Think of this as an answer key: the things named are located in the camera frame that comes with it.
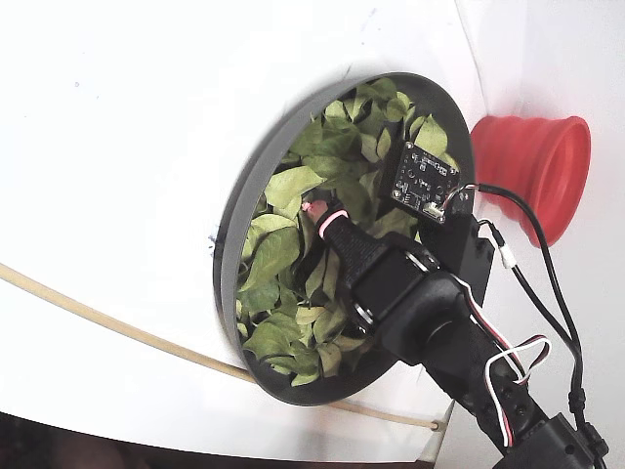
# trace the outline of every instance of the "white wall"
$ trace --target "white wall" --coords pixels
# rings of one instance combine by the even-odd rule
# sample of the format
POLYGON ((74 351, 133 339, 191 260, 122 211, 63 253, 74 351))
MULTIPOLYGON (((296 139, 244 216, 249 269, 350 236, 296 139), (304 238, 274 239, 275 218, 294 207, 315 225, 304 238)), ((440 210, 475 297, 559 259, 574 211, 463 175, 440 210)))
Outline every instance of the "white wall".
MULTIPOLYGON (((625 377, 625 3, 540 0, 462 1, 489 112, 584 117, 592 133, 586 190, 567 232, 552 252, 562 290, 580 331, 585 359, 587 418, 610 444, 608 467, 625 464, 620 402, 625 377)), ((484 212, 498 218, 492 207, 484 212)), ((552 300, 540 253, 515 224, 501 223, 526 276, 548 306, 552 300)), ((486 310, 515 341, 548 332, 557 344, 532 377, 531 392, 548 414, 567 414, 572 360, 539 318, 511 274, 497 265, 486 310)), ((437 468, 487 468, 498 460, 474 418, 456 406, 437 468)))

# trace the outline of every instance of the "dark gray circular rim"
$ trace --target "dark gray circular rim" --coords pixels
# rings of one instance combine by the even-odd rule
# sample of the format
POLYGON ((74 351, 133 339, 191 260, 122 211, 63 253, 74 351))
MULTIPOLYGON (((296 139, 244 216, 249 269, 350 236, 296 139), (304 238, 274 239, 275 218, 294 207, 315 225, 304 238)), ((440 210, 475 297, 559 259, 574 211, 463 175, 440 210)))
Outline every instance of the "dark gray circular rim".
MULTIPOLYGON (((431 113, 445 129, 448 151, 461 168, 461 182, 475 180, 473 149, 467 124, 453 99, 434 81, 413 73, 386 73, 354 78, 327 86, 294 106, 267 133, 243 167, 230 194, 218 231, 213 265, 215 300, 220 319, 230 343, 247 365, 257 383, 275 398, 293 405, 322 405, 346 398, 378 379, 396 362, 385 351, 373 349, 363 356, 356 371, 345 376, 319 379, 311 384, 291 387, 290 380, 258 363, 243 351, 236 328, 236 278, 241 251, 252 214, 265 186, 282 156, 310 122, 332 101, 360 83, 388 76, 400 91, 415 102, 417 112, 431 113)), ((472 211, 473 195, 465 201, 462 211, 472 211)))

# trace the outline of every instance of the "red silicone cup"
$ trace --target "red silicone cup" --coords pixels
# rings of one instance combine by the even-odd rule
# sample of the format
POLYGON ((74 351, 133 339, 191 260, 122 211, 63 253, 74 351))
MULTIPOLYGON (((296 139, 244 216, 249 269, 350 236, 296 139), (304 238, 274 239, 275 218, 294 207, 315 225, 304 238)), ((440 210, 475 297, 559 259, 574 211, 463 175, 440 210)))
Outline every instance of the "red silicone cup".
MULTIPOLYGON (((471 132, 479 183, 520 195, 534 210, 551 246, 563 235, 584 192, 590 165, 590 130, 581 117, 487 116, 471 132)), ((511 201, 490 195, 504 214, 521 223, 532 244, 538 238, 511 201)))

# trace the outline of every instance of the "black cable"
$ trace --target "black cable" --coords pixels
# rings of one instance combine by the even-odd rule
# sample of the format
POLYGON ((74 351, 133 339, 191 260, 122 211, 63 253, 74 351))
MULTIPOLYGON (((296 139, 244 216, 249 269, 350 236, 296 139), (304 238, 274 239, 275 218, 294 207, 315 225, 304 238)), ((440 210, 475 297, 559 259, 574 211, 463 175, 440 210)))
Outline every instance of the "black cable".
MULTIPOLYGON (((538 237, 538 242, 540 243, 540 250, 542 251, 543 258, 545 260, 545 266, 547 268, 547 274, 549 276, 549 281, 552 285, 552 289, 554 290, 554 295, 556 296, 556 300, 558 301, 558 305, 560 306, 560 310, 562 311, 562 316, 564 317, 564 322, 566 322, 566 327, 570 333, 570 336, 566 334, 562 325, 553 317, 553 315, 547 310, 545 305, 540 301, 536 293, 533 291, 525 277, 523 276, 521 269, 516 267, 515 277, 529 296, 529 298, 534 303, 534 306, 540 311, 542 316, 549 322, 549 324, 554 328, 554 330, 558 333, 558 335, 562 338, 564 343, 566 343, 569 348, 571 354, 575 358, 575 366, 573 367, 573 373, 571 376, 571 388, 570 393, 568 394, 568 406, 575 417, 575 425, 577 426, 577 430, 581 431, 586 435, 589 441, 595 441, 596 439, 602 440, 599 434, 597 434, 596 430, 592 427, 592 425, 587 424, 586 417, 584 415, 584 407, 586 402, 586 396, 584 393, 584 388, 582 387, 583 380, 583 360, 582 360, 582 350, 581 350, 581 342, 579 340, 579 334, 577 332, 577 328, 575 327, 575 323, 573 321, 573 317, 568 310, 568 306, 564 301, 562 290, 560 289, 560 284, 558 283, 558 277, 556 276, 556 269, 554 268, 554 263, 551 258, 551 254, 549 252, 549 244, 547 243, 547 238, 545 237, 545 233, 543 232, 542 227, 540 226, 540 222, 538 218, 534 214, 534 211, 531 207, 525 202, 521 197, 516 195, 514 192, 508 191, 507 189, 499 188, 496 186, 491 186, 488 184, 479 184, 477 187, 473 187, 471 189, 478 189, 480 192, 492 193, 495 195, 499 195, 501 197, 508 198, 512 200, 527 216, 529 219, 534 231, 536 232, 536 236, 538 237)), ((495 235, 496 228, 492 223, 488 223, 489 227, 493 230, 493 235, 495 235)), ((503 242, 503 238, 501 234, 498 236, 503 242)), ((603 458, 596 453, 595 458, 595 467, 597 469, 605 468, 605 463, 603 458)))

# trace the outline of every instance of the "cable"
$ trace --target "cable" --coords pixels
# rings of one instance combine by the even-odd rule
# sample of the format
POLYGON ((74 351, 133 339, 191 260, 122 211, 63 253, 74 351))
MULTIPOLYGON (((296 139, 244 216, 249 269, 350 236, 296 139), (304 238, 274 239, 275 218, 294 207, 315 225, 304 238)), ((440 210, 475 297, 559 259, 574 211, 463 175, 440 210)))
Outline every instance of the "cable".
MULTIPOLYGON (((571 413, 575 417, 575 424, 577 426, 577 430, 581 431, 587 437, 589 442, 591 442, 592 444, 591 449, 593 450, 593 453, 596 456, 595 467, 597 469, 605 468, 605 463, 604 463, 603 458, 601 457, 600 452, 607 453, 608 451, 607 445, 605 444, 605 441, 601 438, 597 430, 595 430, 595 428, 592 425, 586 422, 586 418, 584 415, 586 396, 585 396, 584 388, 582 387, 583 360, 582 360, 582 350, 581 350, 581 342, 579 340, 579 334, 577 332, 577 328, 575 327, 575 323, 570 314, 570 311, 568 310, 568 306, 566 305, 566 302, 564 301, 563 293, 560 288, 560 284, 558 283, 558 277, 556 275, 556 270, 554 268, 554 263, 552 261, 551 254, 549 252, 549 245, 547 243, 547 238, 545 237, 545 233, 543 232, 543 229, 540 226, 540 222, 538 221, 538 218, 534 214, 531 207, 527 204, 527 202, 525 202, 521 197, 516 195, 514 192, 508 191, 503 188, 498 188, 496 186, 487 185, 487 184, 479 184, 479 185, 468 184, 468 185, 463 186, 462 188, 458 188, 456 191, 452 192, 449 195, 449 197, 445 200, 443 207, 446 208, 447 204, 452 201, 453 197, 464 189, 478 190, 480 192, 492 193, 501 197, 508 198, 509 200, 512 200, 523 211, 525 216, 527 216, 527 218, 529 219, 532 225, 532 228, 534 229, 536 236, 538 238, 540 249, 543 254, 543 259, 545 261, 545 267, 547 268, 549 281, 552 285, 552 289, 554 290, 554 295, 556 296, 558 306, 560 307, 562 316, 564 318, 564 322, 566 323, 566 327, 568 328, 568 332, 570 335, 566 334, 566 332, 563 330, 563 327, 560 325, 560 323, 545 308, 545 306, 542 304, 538 296, 529 286, 529 283, 527 282, 527 280, 522 275, 521 270, 518 268, 515 269, 516 261, 512 269, 513 269, 513 272, 515 273, 515 277, 517 277, 517 280, 519 281, 519 283, 521 284, 521 286, 523 287, 527 295, 530 297, 530 299, 534 303, 534 306, 538 308, 538 310, 543 315, 543 317, 556 330, 558 335, 566 343, 567 347, 571 351, 571 354, 574 356, 575 366, 573 368, 573 372, 571 376, 571 390, 570 390, 570 393, 568 394, 568 407, 571 413)), ((493 236, 494 236, 496 229, 494 228, 494 225, 492 224, 489 224, 489 226, 491 227, 491 229, 493 229, 493 236)))
POLYGON ((522 379, 517 381, 517 384, 522 385, 522 384, 525 384, 527 380, 529 379, 531 370, 533 368, 535 369, 536 367, 540 366, 547 359, 547 357, 549 357, 549 354, 552 349, 552 345, 551 345, 551 341, 544 335, 535 335, 534 337, 527 339, 522 344, 519 344, 517 347, 514 347, 510 350, 505 350, 495 355, 494 357, 491 357, 486 362, 486 366, 484 368, 484 381, 486 382, 488 393, 490 394, 490 397, 492 398, 493 403, 495 404, 495 409, 497 410, 497 417, 499 419, 499 428, 501 430, 501 434, 504 440, 504 447, 509 448, 514 445, 514 435, 510 428, 510 424, 508 423, 508 417, 506 416, 506 413, 504 412, 504 409, 501 406, 501 403, 499 402, 499 399, 497 398, 497 394, 495 393, 494 387, 492 385, 492 380, 490 378, 490 367, 492 366, 493 363, 497 362, 499 359, 503 359, 504 357, 509 356, 511 354, 522 352, 523 350, 531 349, 532 347, 535 347, 540 344, 544 344, 543 350, 538 355, 536 360, 534 360, 534 362, 529 367, 526 376, 524 376, 522 379))
MULTIPOLYGON (((481 306, 473 296, 471 286, 454 274, 452 274, 452 276, 456 279, 458 283, 460 283, 465 288, 467 292, 467 294, 465 295, 465 299, 468 300, 468 304, 473 311, 473 318, 476 320, 479 326, 493 339, 493 341, 497 344, 501 351, 512 349, 512 343, 508 339, 506 339, 506 337, 501 332, 499 332, 499 330, 497 330, 495 325, 490 322, 490 320, 483 313, 481 306)), ((517 378, 521 379, 521 377, 525 375, 525 370, 523 369, 519 355, 513 354, 511 356, 511 360, 513 362, 514 368, 516 368, 515 372, 517 374, 517 378)))

